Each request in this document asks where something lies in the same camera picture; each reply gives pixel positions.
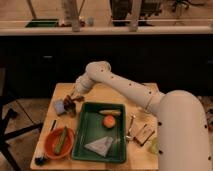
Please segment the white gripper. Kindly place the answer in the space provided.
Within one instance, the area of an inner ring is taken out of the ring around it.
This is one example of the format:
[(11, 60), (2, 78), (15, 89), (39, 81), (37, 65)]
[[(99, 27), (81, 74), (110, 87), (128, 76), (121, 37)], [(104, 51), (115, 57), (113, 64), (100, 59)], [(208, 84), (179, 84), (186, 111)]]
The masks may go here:
[(70, 97), (74, 97), (76, 94), (76, 91), (80, 94), (78, 94), (77, 99), (78, 100), (84, 100), (84, 95), (87, 94), (92, 89), (92, 81), (87, 76), (80, 76), (77, 78), (75, 82), (75, 87), (70, 92)]

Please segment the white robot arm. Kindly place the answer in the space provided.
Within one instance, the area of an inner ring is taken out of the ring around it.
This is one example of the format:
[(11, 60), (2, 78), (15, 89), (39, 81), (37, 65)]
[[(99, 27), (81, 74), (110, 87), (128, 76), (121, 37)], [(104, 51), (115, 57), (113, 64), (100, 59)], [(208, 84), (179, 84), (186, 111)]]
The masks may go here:
[(166, 94), (111, 72), (106, 61), (89, 63), (76, 79), (74, 91), (88, 93), (103, 83), (157, 118), (159, 171), (212, 171), (205, 110), (193, 94), (173, 90)]

